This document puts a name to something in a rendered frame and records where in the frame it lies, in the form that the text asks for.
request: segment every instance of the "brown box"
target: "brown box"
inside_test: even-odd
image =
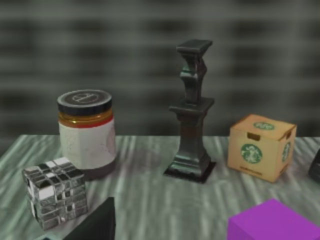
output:
[[[274,183],[292,162],[297,126],[250,114],[230,129],[229,168]]]

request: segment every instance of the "jar label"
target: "jar label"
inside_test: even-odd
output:
[[[96,127],[75,128],[59,123],[62,154],[76,168],[96,169],[116,158],[115,122]]]

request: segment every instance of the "jar base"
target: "jar base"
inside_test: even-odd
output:
[[[94,181],[94,180],[98,180],[106,177],[107,175],[113,172],[113,170],[116,168],[116,165],[117,165],[117,158],[114,159],[111,163],[102,167],[98,167],[94,169],[79,169],[79,170],[83,172],[84,180],[86,182],[89,182],[89,181]]]

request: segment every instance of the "box top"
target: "box top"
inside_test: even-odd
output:
[[[273,120],[264,116],[250,114],[238,121],[231,128],[273,140],[280,140],[286,136],[295,124]]]
[[[320,228],[276,199],[245,210],[229,219],[252,239],[316,240]]]

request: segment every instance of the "gray tabletop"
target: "gray tabletop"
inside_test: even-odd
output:
[[[229,217],[270,198],[320,225],[320,185],[307,177],[320,138],[297,138],[292,165],[273,184],[227,168],[227,137],[203,141],[217,165],[201,185],[163,176],[178,137],[118,136],[116,170],[86,183],[89,213],[114,197],[116,240],[225,240]],[[61,156],[58,136],[22,135],[0,158],[1,240],[33,240],[44,234],[27,210],[21,170]],[[50,232],[64,237],[85,217]]]

